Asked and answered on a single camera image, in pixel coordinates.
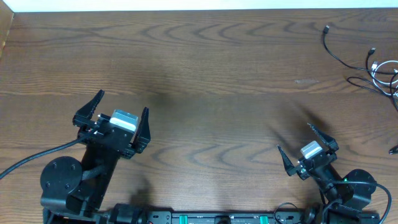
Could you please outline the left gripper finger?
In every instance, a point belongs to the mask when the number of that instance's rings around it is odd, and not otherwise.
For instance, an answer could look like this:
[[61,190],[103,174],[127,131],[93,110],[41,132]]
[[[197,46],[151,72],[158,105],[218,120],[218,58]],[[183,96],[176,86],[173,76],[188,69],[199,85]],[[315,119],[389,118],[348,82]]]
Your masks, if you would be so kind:
[[136,135],[132,143],[132,149],[135,153],[142,153],[150,143],[149,129],[149,108],[145,107],[142,112],[141,121],[139,123]]
[[85,119],[91,119],[97,105],[100,103],[102,97],[104,96],[105,91],[100,90],[97,92],[97,94],[93,97],[92,100],[90,100],[87,104],[82,106],[76,113],[75,116],[85,118]]

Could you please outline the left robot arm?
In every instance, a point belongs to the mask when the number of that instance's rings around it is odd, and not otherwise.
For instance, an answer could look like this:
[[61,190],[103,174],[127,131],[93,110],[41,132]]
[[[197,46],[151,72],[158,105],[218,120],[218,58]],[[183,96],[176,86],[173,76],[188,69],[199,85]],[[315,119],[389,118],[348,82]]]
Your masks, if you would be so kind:
[[40,176],[44,223],[146,223],[141,208],[119,203],[109,211],[100,210],[118,160],[130,159],[150,143],[149,109],[137,117],[123,110],[111,116],[95,109],[104,91],[100,90],[72,119],[79,128],[77,140],[86,146],[83,159],[69,156],[50,161]]

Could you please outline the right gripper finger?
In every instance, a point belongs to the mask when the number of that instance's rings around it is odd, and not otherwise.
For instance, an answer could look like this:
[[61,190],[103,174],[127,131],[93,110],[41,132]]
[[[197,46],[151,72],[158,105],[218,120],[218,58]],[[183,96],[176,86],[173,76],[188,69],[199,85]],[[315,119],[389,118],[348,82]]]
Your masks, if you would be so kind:
[[278,148],[278,150],[279,150],[279,152],[281,154],[282,162],[283,162],[284,169],[285,169],[286,173],[289,176],[294,175],[296,173],[296,167],[293,165],[291,160],[288,158],[288,156],[286,155],[284,150],[279,145],[277,145],[277,148]]
[[339,149],[338,143],[336,142],[335,138],[327,135],[320,129],[318,129],[315,125],[308,123],[312,131],[321,139],[322,143],[330,150],[330,151],[337,151]]

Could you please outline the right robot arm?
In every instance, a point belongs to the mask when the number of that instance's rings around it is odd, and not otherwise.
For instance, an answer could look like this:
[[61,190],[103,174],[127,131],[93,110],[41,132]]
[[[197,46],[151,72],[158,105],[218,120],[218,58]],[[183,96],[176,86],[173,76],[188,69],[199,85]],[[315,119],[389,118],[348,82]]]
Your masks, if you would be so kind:
[[301,149],[302,157],[295,165],[278,145],[284,169],[289,176],[298,175],[302,180],[313,179],[320,191],[322,203],[308,208],[299,218],[299,223],[372,223],[381,221],[378,214],[363,213],[363,208],[371,203],[371,195],[376,191],[377,182],[362,169],[352,170],[340,176],[332,162],[337,160],[339,149],[336,140],[309,125],[326,148],[317,141],[308,143]]

